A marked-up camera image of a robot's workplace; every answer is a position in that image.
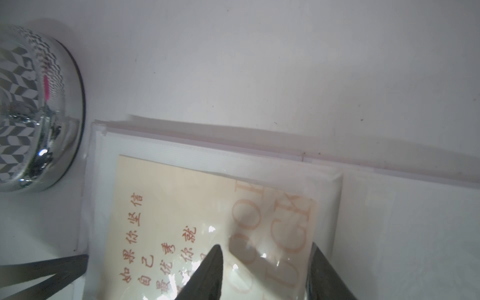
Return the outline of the beige calendar card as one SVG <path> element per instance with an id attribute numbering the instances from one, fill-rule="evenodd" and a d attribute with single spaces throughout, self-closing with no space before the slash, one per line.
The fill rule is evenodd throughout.
<path id="1" fill-rule="evenodd" d="M 172 300 L 214 245 L 225 300 L 305 297 L 312 199 L 120 156 L 97 298 Z"/>

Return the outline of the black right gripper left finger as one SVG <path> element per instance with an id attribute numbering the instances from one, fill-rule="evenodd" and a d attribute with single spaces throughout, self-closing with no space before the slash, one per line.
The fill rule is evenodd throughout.
<path id="1" fill-rule="evenodd" d="M 175 300 L 219 300 L 223 282 L 223 252 L 214 245 Z"/>

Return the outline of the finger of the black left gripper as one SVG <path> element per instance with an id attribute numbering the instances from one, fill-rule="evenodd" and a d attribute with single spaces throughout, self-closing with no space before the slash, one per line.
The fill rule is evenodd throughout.
<path id="1" fill-rule="evenodd" d="M 58 272 L 56 274 L 52 274 L 50 277 L 44 281 L 41 281 L 40 283 L 12 294 L 11 296 L 4 297 L 4 300 L 47 300 L 84 274 L 84 272 Z M 26 273 L 7 274 L 2 272 L 1 288 L 45 277 L 45 275 L 34 275 L 32 278 L 28 278 L 25 277 L 25 275 Z"/>
<path id="2" fill-rule="evenodd" d="M 45 261 L 1 265 L 1 287 L 63 273 L 81 276 L 86 272 L 88 261 L 87 254 L 80 254 Z"/>

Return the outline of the white photo album bicycle cover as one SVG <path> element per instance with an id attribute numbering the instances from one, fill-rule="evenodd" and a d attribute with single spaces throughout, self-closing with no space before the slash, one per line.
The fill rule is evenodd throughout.
<path id="1" fill-rule="evenodd" d="M 222 250 L 224 300 L 477 300 L 480 185 L 92 124 L 76 300 L 173 300 Z"/>

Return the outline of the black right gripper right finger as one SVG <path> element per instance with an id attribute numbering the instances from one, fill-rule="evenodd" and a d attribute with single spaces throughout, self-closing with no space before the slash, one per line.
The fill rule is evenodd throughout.
<path id="1" fill-rule="evenodd" d="M 313 243 L 306 281 L 307 300 L 357 300 L 320 248 Z"/>

